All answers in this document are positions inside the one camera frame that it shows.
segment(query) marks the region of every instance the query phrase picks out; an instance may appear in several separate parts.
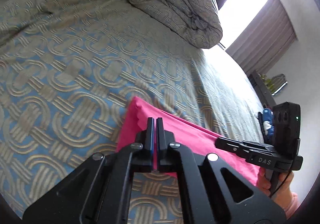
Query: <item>finger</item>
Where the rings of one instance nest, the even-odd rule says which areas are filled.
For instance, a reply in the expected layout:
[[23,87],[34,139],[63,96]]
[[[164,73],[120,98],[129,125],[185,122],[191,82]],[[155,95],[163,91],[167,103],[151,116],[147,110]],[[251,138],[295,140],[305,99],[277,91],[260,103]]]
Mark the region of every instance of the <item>finger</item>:
[[259,178],[258,181],[257,181],[257,187],[259,187],[259,188],[264,188],[264,189],[270,189],[271,183],[270,183],[270,181],[267,180],[266,178],[261,177],[261,178]]
[[260,189],[265,195],[270,196],[270,191],[268,189]]
[[260,167],[259,175],[260,175],[260,176],[264,176],[265,174],[266,174],[266,169],[263,168],[263,167]]
[[[282,173],[279,175],[279,181],[280,181],[280,182],[283,182],[284,179],[287,177],[287,175],[288,175],[288,173],[282,172]],[[293,172],[291,172],[285,182],[290,184],[290,183],[292,182],[293,177],[294,177],[294,174],[293,174]]]

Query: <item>pink cloth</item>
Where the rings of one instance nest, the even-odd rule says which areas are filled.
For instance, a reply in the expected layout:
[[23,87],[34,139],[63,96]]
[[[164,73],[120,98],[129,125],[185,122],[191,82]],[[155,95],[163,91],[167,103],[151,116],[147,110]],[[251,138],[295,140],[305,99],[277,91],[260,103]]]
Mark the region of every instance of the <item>pink cloth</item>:
[[293,197],[290,204],[286,209],[284,209],[287,219],[290,218],[299,207],[298,195],[294,192],[292,193],[292,195]]
[[[232,153],[217,149],[214,141],[220,135],[157,109],[138,97],[132,99],[127,110],[126,118],[119,135],[117,151],[133,143],[136,134],[146,129],[148,117],[154,119],[162,118],[164,129],[173,132],[177,142],[188,146],[197,154],[207,155],[212,152],[216,153],[253,185],[256,184],[260,167],[246,163],[244,159]],[[154,164],[156,168],[156,153],[154,155]]]

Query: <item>human hand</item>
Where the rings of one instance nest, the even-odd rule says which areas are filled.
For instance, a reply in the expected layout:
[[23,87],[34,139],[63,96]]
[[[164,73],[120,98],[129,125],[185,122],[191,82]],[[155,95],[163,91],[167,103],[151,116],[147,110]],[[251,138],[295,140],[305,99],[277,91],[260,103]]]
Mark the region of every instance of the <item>human hand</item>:
[[[259,190],[261,190],[265,195],[270,196],[270,187],[271,183],[270,181],[265,177],[266,170],[265,168],[260,168],[259,174],[258,174],[258,181],[257,181],[257,187]],[[282,183],[285,177],[287,176],[287,173],[283,172],[279,175],[279,181]],[[290,183],[293,179],[293,172],[290,173],[287,180],[284,182],[284,184],[281,186],[281,188],[277,191],[277,193],[272,197],[273,201],[278,204],[283,209],[286,209],[289,204],[291,203],[291,200],[293,198],[293,195],[290,191]]]

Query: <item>white wall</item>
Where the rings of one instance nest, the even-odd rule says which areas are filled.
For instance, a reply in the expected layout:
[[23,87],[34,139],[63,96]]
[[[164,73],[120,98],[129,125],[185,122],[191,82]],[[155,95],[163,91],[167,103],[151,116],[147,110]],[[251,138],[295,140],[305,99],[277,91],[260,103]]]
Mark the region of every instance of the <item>white wall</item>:
[[291,19],[298,41],[267,73],[283,73],[288,85],[275,97],[301,106],[300,152],[302,169],[291,185],[302,201],[320,171],[320,11],[314,0],[280,0]]

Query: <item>pink sleeve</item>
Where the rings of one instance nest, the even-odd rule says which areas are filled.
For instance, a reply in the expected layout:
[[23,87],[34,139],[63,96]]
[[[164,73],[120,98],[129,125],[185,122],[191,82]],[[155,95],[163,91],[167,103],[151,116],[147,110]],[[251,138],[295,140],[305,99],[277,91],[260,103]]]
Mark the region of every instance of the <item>pink sleeve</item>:
[[296,193],[292,193],[293,197],[286,209],[284,209],[285,215],[287,216],[287,219],[290,218],[293,213],[298,209],[299,202],[298,202],[298,195]]

